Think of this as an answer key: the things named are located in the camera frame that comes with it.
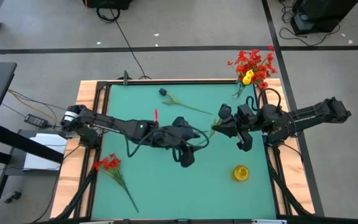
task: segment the desk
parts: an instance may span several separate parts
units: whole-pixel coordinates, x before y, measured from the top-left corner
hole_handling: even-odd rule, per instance
[[[284,96],[279,79],[269,79],[267,80],[267,82],[270,87],[276,89],[282,96]],[[95,108],[95,110],[99,113],[102,113],[106,112],[107,105],[103,105],[104,90],[101,90],[101,95],[98,98],[95,98],[96,88],[101,88],[100,86],[97,86],[97,83],[98,81],[82,81],[80,85],[80,90],[78,92],[76,104],[86,105],[89,109],[97,107]],[[271,104],[277,103],[278,100],[276,95],[270,92],[267,92],[267,99],[268,102]],[[285,99],[282,99],[281,105],[284,110],[287,110],[287,104],[285,102]],[[65,154],[70,153],[77,146],[77,143],[77,139],[69,140]],[[294,147],[295,149],[298,148],[295,139],[287,139],[285,143],[289,146]],[[313,213],[313,204],[311,201],[305,172],[299,155],[296,152],[287,149],[285,146],[280,147],[280,150],[283,173],[288,188],[302,204],[302,206],[304,206],[304,208],[307,209],[309,212]],[[89,171],[93,163],[94,154],[94,151],[86,152],[84,148],[79,148],[70,157],[66,158],[60,171],[60,177],[55,192],[55,198],[53,201],[51,218],[56,217],[59,213],[63,211],[65,206],[69,203],[72,196],[77,191],[78,184],[82,175],[81,168],[83,167],[84,157],[89,157],[89,163],[87,164],[87,167],[85,167],[87,168],[87,171]],[[273,166],[277,167],[272,150],[269,151],[269,156],[271,158]],[[86,216],[90,212],[90,210],[87,209],[87,204],[89,202],[88,197],[90,196],[89,188],[90,187],[88,187],[87,191],[84,193],[81,208],[77,211],[77,215],[79,215],[80,217]],[[280,189],[277,186],[275,186],[275,196],[277,198],[278,213],[286,214],[284,209],[283,197]]]

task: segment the black metal frame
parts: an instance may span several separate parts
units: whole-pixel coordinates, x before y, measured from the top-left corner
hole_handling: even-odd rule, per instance
[[[108,108],[108,101],[109,101],[109,94],[110,94],[110,89],[111,89],[111,85],[202,85],[202,84],[236,84],[236,80],[235,79],[199,79],[199,80],[116,80],[116,81],[111,81],[111,82],[106,82],[106,81],[101,81],[101,82],[97,82],[96,84],[96,93],[95,93],[95,97],[94,97],[94,102],[93,102],[93,111],[97,111],[98,106],[99,106],[99,99],[100,99],[100,95],[101,95],[101,90],[104,89],[104,98],[103,98],[103,106],[102,106],[102,114],[106,114],[107,113],[107,108]],[[254,94],[255,94],[255,99],[257,98],[257,92],[256,89],[254,88]],[[264,104],[267,103],[267,96],[266,93],[262,93],[262,101]],[[98,148],[96,149],[96,153],[95,153],[95,157],[94,157],[94,161],[97,162],[99,161],[99,155],[100,155],[100,151],[101,149]],[[266,154],[266,158],[269,158],[269,152],[267,150],[267,148],[265,147],[265,154]],[[279,173],[279,177],[281,178],[281,180],[285,183],[285,179],[284,179],[284,174],[283,174],[283,169],[282,166],[278,166],[278,164],[281,165],[281,159],[279,154],[274,154],[274,158],[275,158],[275,163],[277,164],[277,171]],[[87,167],[88,167],[88,163],[89,163],[89,153],[85,154],[85,158],[83,161],[83,165],[82,165],[82,171],[81,171],[81,179],[80,179],[80,183],[79,185],[82,184],[83,182],[83,174],[84,176],[86,175],[86,171],[87,171]],[[278,202],[277,202],[277,192],[275,190],[275,185],[274,185],[274,181],[272,179],[272,176],[270,175],[270,183],[272,186],[272,192],[273,192],[273,199],[274,199],[274,204],[275,204],[275,211],[276,211],[276,215],[280,214],[280,209],[278,207]],[[96,187],[96,180],[97,178],[91,182],[90,184],[90,191],[89,191],[89,197],[88,197],[88,203],[87,203],[87,208],[86,208],[86,216],[90,217],[92,214],[92,208],[93,208],[93,199],[94,199],[94,193],[95,193],[95,187]],[[291,206],[286,198],[286,196],[283,194],[283,198],[285,199],[285,211],[286,214],[291,214]],[[74,212],[74,217],[78,218],[80,215],[80,209],[81,209],[81,203],[79,203],[79,205],[77,205],[75,212]],[[147,223],[150,222],[155,222],[156,220],[148,220]],[[200,222],[202,223],[202,220],[192,220],[191,222]],[[217,223],[237,223],[237,222],[241,222],[243,223],[244,221],[249,221],[249,220],[204,220],[205,222],[217,222]]]

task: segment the flower stem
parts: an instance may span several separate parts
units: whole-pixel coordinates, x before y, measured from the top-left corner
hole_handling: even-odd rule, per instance
[[[124,190],[127,192],[127,194],[128,194],[128,196],[129,196],[129,198],[130,198],[130,200],[131,200],[131,202],[132,202],[132,204],[134,205],[134,207],[135,207],[135,209],[136,209],[136,211],[137,211],[137,213],[139,213],[139,210],[137,209],[137,207],[136,207],[136,204],[135,204],[135,202],[134,202],[134,199],[132,199],[132,196],[131,196],[131,194],[129,193],[129,191],[128,191],[128,188],[125,186],[122,186],[123,188],[124,188]]]
[[[199,110],[199,109],[197,109],[197,108],[194,108],[194,107],[191,107],[191,106],[184,105],[183,103],[179,103],[179,102],[177,102],[177,104],[182,105],[182,106],[187,107],[187,108],[192,109],[192,110],[196,110],[196,111],[202,112],[202,113],[211,114],[211,113],[209,113],[209,112],[202,111],[202,110]]]

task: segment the wooden table frame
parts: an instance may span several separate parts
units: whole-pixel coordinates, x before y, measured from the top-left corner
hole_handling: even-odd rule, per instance
[[[235,83],[235,79],[186,79],[186,80],[128,80],[128,85],[177,85],[177,84],[230,84]],[[284,111],[288,111],[287,102],[285,100],[283,88],[278,78],[271,78],[267,80],[270,88],[279,92],[282,96],[281,106]],[[109,80],[109,81],[82,81],[78,92],[76,104],[85,105],[87,108],[101,114],[106,114],[109,101],[110,87],[112,84],[122,85],[123,80]],[[264,103],[276,105],[278,98],[272,91],[266,92],[266,97],[262,97]],[[288,138],[285,141],[295,149],[298,149],[296,139]],[[78,139],[71,139],[67,143],[65,155],[74,150],[78,145]],[[287,187],[290,189],[295,198],[301,205],[309,212],[313,213],[313,203],[309,187],[306,181],[305,168],[300,156],[286,148],[279,147],[280,151],[273,151],[268,148],[268,154],[273,164],[274,169],[284,180]],[[95,149],[85,150],[81,147],[77,149],[70,157],[65,159],[60,170],[60,176],[55,192],[51,218],[60,214],[66,205],[70,202],[72,196],[78,189],[81,181],[86,174],[91,170],[95,159],[98,159],[99,151]],[[83,194],[81,203],[76,210],[71,214],[72,217],[88,217],[91,215],[91,208],[93,204],[93,194],[95,182],[90,184]],[[288,204],[286,197],[283,196],[282,191],[276,183],[272,184],[273,193],[275,196],[275,206],[277,215],[296,215],[296,212],[291,205]]]

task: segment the bouquet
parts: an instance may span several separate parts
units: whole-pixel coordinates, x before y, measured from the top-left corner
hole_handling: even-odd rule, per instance
[[[240,97],[243,89],[250,84],[257,85],[261,90],[267,88],[268,85],[264,80],[270,77],[270,72],[277,73],[272,66],[274,48],[273,46],[268,48],[271,52],[263,60],[259,55],[260,50],[254,49],[251,52],[240,50],[235,62],[227,62],[227,65],[230,65],[237,74],[238,91],[233,96]]]
[[[139,213],[136,204],[134,202],[134,200],[132,199],[131,194],[128,191],[127,185],[125,184],[124,178],[122,176],[121,170],[120,170],[120,164],[121,160],[119,160],[116,155],[110,154],[109,157],[105,157],[102,161],[99,161],[97,163],[95,163],[93,165],[93,167],[99,171],[100,168],[101,170],[103,170],[103,172],[105,172],[107,175],[109,175],[110,177],[112,177],[117,184],[119,184],[124,190],[125,192],[128,194],[128,197],[130,198],[132,204],[134,205],[137,213]]]

